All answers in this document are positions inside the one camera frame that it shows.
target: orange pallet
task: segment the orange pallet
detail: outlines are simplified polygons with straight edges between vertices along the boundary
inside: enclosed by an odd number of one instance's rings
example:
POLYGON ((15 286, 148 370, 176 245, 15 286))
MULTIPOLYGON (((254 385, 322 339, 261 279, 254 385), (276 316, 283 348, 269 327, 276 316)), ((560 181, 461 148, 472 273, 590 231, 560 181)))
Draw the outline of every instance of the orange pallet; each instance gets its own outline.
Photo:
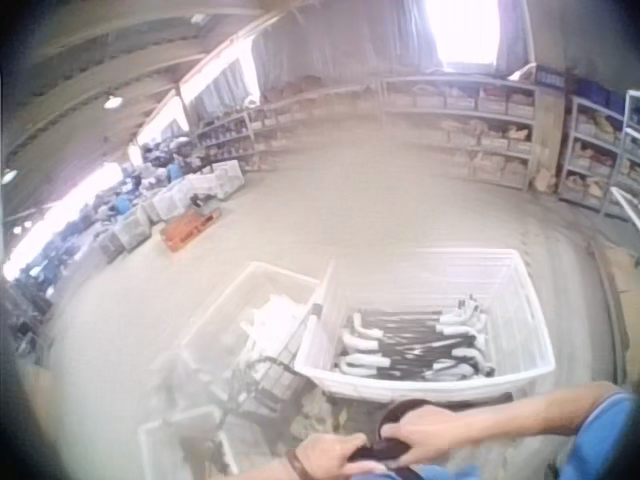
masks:
POLYGON ((169 250, 177 252, 213 225, 221 214, 222 212, 219 208, 207 215, 202 215, 196 210, 190 209, 179 217, 169 220, 167 225, 160 231, 160 236, 169 250))

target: human arm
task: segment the human arm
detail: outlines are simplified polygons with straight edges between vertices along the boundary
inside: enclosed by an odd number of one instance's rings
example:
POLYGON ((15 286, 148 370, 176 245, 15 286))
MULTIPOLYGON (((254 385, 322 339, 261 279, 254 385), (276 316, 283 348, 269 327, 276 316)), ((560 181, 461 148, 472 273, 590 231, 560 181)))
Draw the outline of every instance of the human arm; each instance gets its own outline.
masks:
POLYGON ((462 413, 428 406, 409 413, 400 423, 386 425, 382 436, 408 443, 412 448, 398 464, 411 465, 496 438, 575 435, 589 415, 617 391, 610 383, 597 382, 462 413))
MULTIPOLYGON (((367 437, 358 433, 349 437, 316 434, 310 436, 297 449, 300 463, 314 480, 329 480, 350 477, 360 473, 384 472, 386 469, 376 462, 347 463, 349 456, 367 443, 367 437)), ((278 459, 270 464, 242 473, 233 480, 300 480, 289 461, 278 459)))

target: ceiling light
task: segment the ceiling light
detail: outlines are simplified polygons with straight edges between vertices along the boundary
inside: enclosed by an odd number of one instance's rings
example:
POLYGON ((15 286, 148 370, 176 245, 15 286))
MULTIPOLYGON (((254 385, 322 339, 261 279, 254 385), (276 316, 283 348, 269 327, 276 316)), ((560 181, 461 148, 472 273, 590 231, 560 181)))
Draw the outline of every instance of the ceiling light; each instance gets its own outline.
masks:
POLYGON ((4 173, 2 174, 2 185, 6 185, 11 180, 16 178, 17 174, 18 174, 17 170, 11 170, 9 168, 5 169, 4 173))
POLYGON ((194 25, 201 24, 207 16, 204 13, 196 13, 193 17, 191 17, 191 23, 194 25))
POLYGON ((104 103, 104 108, 107 110, 113 110, 122 105, 122 97, 116 97, 115 95, 109 95, 109 99, 104 103))

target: ceiling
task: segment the ceiling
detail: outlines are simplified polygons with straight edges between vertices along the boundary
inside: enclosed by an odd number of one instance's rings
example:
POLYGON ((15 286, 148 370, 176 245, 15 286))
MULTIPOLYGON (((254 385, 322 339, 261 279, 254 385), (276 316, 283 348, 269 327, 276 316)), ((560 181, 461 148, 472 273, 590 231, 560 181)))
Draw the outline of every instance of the ceiling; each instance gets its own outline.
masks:
POLYGON ((2 189, 5 218, 60 198, 102 162, 126 159, 175 84, 266 15, 259 0, 58 3, 19 74, 5 77, 13 84, 3 99, 3 166, 18 170, 2 189), (117 110, 103 108, 109 94, 124 98, 117 110))

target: blue container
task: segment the blue container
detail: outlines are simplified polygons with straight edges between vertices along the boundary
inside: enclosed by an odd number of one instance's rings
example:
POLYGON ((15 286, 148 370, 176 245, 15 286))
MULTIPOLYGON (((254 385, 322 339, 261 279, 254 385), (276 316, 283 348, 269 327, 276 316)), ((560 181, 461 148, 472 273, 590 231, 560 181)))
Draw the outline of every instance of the blue container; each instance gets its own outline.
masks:
POLYGON ((609 90, 591 80, 579 79, 576 85, 576 95, 601 107, 609 108, 609 90))
POLYGON ((616 112, 618 115, 624 116, 626 98, 617 92, 609 92, 609 110, 616 112))

